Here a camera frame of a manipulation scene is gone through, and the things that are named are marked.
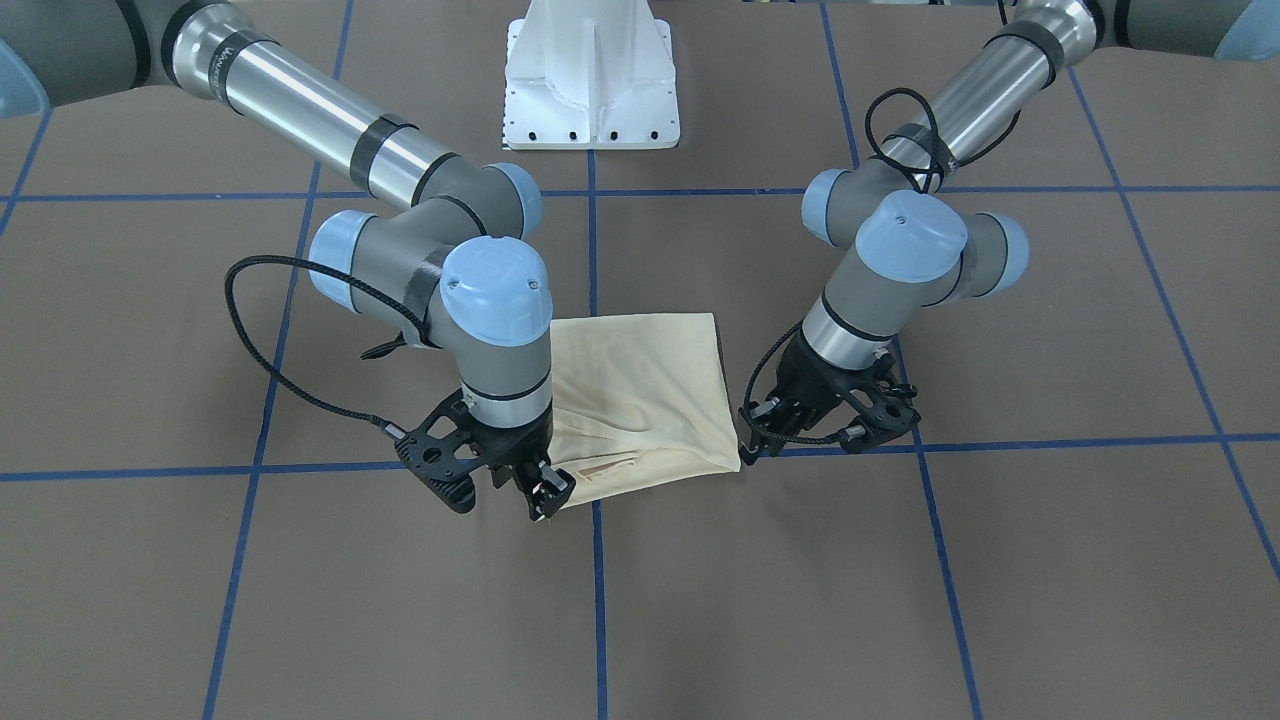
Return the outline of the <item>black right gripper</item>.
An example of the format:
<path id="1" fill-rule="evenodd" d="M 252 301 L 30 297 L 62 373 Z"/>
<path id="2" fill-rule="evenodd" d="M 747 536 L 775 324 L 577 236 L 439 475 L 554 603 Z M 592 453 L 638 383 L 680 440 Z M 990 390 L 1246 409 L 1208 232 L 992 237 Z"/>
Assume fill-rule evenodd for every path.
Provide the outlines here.
<path id="1" fill-rule="evenodd" d="M 475 454 L 475 468 L 489 468 L 506 478 L 515 479 L 527 502 L 531 521 L 553 516 L 568 501 L 576 488 L 576 478 L 564 469 L 553 468 L 549 459 L 552 415 L 521 427 L 499 428 L 488 425 L 474 416 L 470 419 L 470 448 Z"/>

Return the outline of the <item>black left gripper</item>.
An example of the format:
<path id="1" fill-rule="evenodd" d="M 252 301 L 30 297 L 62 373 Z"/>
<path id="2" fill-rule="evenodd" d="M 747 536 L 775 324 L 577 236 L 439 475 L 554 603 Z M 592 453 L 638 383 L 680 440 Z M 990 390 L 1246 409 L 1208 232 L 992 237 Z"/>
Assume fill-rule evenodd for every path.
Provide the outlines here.
<path id="1" fill-rule="evenodd" d="M 883 350 L 873 352 L 869 366 L 846 370 L 820 357 L 800 331 L 787 331 L 765 357 L 771 357 L 781 346 L 785 351 L 776 368 L 777 384 L 768 393 L 767 401 L 759 404 L 749 400 L 739 410 L 748 433 L 748 438 L 739 446 L 739 456 L 748 468 L 762 456 L 777 457 L 783 448 L 782 441 L 804 441 L 804 430 L 810 430 L 838 405 L 846 405 L 838 397 L 841 389 L 849 389 L 859 380 L 899 383 L 893 374 L 895 357 Z M 760 420 L 765 420 L 765 436 L 762 434 Z M 820 439 L 837 441 L 837 433 L 844 428 L 822 436 Z"/>

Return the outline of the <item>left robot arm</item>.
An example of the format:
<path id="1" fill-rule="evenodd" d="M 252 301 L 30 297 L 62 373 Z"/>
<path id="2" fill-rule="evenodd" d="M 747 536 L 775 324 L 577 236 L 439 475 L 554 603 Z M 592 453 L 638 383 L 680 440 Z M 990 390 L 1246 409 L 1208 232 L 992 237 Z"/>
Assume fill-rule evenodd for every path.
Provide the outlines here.
<path id="1" fill-rule="evenodd" d="M 774 364 L 771 391 L 758 398 L 758 378 L 748 379 L 744 464 L 790 446 L 864 454 L 918 428 L 918 389 L 899 377 L 892 342 L 919 310 L 1001 293 L 1030 260 L 1016 220 L 959 211 L 942 193 L 1015 131 L 1037 95 L 1106 47 L 1268 60 L 1277 4 L 1019 1 L 936 96 L 909 87 L 877 96 L 863 122 L 868 158 L 822 172 L 803 195 L 803 224 L 841 259 L 756 364 Z"/>

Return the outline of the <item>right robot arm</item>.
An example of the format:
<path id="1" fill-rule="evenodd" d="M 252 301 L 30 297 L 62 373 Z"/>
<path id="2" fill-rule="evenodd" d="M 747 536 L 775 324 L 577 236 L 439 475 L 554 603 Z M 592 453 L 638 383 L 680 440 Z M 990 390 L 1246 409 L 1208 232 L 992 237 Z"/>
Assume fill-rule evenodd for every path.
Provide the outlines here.
<path id="1" fill-rule="evenodd" d="M 541 192 L 513 164 L 475 167 L 287 50 L 230 1 L 5 1 L 3 115 L 24 117 L 147 86 L 172 86 L 291 141 L 390 218 L 342 211 L 302 260 L 314 287 L 381 319 L 402 347 L 449 352 L 460 387 L 404 429 L 371 413 L 314 406 L 376 427 L 445 506 L 468 512 L 472 474 L 513 482 L 534 521 L 576 480 L 550 459 L 553 299 L 527 242 Z"/>

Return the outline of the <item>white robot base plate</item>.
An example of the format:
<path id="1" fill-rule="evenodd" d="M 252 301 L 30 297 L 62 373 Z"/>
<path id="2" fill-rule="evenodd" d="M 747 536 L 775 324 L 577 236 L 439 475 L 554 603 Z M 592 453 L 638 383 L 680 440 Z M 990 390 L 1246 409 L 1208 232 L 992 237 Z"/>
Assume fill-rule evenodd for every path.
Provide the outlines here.
<path id="1" fill-rule="evenodd" d="M 532 1 L 506 31 L 502 143 L 513 151 L 673 149 L 669 24 L 648 1 Z"/>

